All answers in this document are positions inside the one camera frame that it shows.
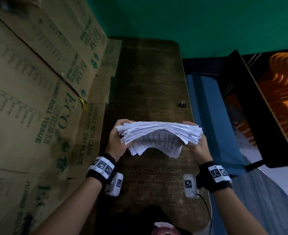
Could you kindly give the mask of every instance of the wooden table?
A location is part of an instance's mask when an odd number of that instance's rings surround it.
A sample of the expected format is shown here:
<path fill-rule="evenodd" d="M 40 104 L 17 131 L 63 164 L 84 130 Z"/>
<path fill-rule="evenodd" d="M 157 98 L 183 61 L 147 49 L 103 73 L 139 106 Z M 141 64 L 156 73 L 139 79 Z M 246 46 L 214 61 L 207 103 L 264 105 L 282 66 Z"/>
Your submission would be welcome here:
<path fill-rule="evenodd" d="M 155 39 L 124 39 L 116 73 L 112 101 L 104 116 L 101 150 L 117 119 L 134 121 L 193 121 L 179 46 L 176 42 Z M 178 104 L 185 100 L 186 108 Z M 130 152 L 118 162 L 124 175 L 117 198 L 100 199 L 96 225 L 103 218 L 128 210 L 138 213 L 156 204 L 178 227 L 197 232 L 209 223 L 209 214 L 201 199 L 184 195 L 183 174 L 198 174 L 198 167 L 186 148 L 178 159 L 167 157 L 157 149 L 148 149 L 141 156 Z M 208 192 L 200 190 L 209 209 Z"/>

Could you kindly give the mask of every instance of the wristband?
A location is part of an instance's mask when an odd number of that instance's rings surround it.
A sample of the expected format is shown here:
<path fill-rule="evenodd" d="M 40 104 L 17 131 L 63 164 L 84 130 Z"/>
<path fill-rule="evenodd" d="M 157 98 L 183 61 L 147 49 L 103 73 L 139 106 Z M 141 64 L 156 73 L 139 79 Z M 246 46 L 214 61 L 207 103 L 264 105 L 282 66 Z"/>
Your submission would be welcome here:
<path fill-rule="evenodd" d="M 117 173 L 116 161 L 110 154 L 97 157 L 88 169 L 86 177 L 94 177 L 103 185 L 110 184 Z"/>
<path fill-rule="evenodd" d="M 200 174 L 196 176 L 196 185 L 200 189 L 204 187 L 210 193 L 217 190 L 232 188 L 231 179 L 222 166 L 214 161 L 206 162 L 199 167 Z"/>

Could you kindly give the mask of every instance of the stacked orange chairs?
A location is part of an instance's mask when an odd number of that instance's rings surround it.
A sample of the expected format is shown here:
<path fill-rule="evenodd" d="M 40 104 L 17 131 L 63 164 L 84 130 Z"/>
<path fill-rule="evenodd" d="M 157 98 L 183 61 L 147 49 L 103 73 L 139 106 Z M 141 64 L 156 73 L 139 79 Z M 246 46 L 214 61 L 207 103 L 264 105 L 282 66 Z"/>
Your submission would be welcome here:
<path fill-rule="evenodd" d="M 257 81 L 257 84 L 288 138 L 288 53 L 273 55 L 269 64 L 270 69 Z M 241 109 L 235 94 L 227 96 L 225 101 Z M 234 126 L 256 146 L 253 134 L 245 120 L 237 122 Z"/>

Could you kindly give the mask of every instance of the stack of papers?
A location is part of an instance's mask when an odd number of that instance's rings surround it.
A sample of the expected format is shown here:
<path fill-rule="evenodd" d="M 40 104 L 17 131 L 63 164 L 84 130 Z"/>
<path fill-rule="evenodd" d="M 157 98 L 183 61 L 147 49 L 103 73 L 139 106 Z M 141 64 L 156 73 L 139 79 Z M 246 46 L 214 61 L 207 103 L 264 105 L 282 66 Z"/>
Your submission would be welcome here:
<path fill-rule="evenodd" d="M 116 127 L 131 154 L 141 155 L 147 148 L 156 148 L 170 158 L 178 158 L 182 142 L 198 144 L 202 129 L 198 126 L 169 122 L 134 122 Z"/>

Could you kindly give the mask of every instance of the cable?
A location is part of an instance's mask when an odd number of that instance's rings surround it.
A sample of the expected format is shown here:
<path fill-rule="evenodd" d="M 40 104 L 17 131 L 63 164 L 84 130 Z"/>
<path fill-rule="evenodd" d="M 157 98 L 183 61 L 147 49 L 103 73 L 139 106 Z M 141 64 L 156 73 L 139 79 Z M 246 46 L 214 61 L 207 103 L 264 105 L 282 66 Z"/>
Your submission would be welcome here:
<path fill-rule="evenodd" d="M 202 197 L 200 194 L 197 194 L 197 195 L 203 199 L 203 201 L 204 201 L 204 203 L 205 203 L 205 205 L 206 205 L 206 208 L 207 208 L 207 210 L 208 210 L 209 219 L 210 219 L 210 229 L 209 229 L 209 235 L 210 235 L 210 233 L 211 233 L 211 226 L 212 226 L 212 221 L 211 221 L 210 211 L 209 211 L 208 205 L 207 205 L 207 203 L 206 203 L 204 197 Z"/>

